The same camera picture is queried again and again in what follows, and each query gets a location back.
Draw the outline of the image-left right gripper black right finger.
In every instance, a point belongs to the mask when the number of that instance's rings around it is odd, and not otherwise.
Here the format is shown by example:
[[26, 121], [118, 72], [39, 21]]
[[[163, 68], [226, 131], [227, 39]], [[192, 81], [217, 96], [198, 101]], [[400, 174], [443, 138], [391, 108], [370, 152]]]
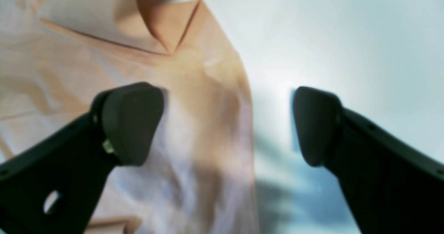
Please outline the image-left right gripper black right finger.
[[345, 108], [333, 93], [301, 86], [292, 111], [304, 160], [337, 178], [361, 233], [443, 233], [442, 162]]

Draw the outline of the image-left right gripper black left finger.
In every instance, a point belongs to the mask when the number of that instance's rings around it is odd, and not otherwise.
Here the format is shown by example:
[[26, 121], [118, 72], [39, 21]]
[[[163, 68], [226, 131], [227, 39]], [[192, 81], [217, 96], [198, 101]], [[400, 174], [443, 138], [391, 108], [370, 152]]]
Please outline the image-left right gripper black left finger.
[[82, 234], [110, 172], [146, 161], [164, 104], [146, 82], [103, 91], [89, 112], [2, 163], [1, 230]]

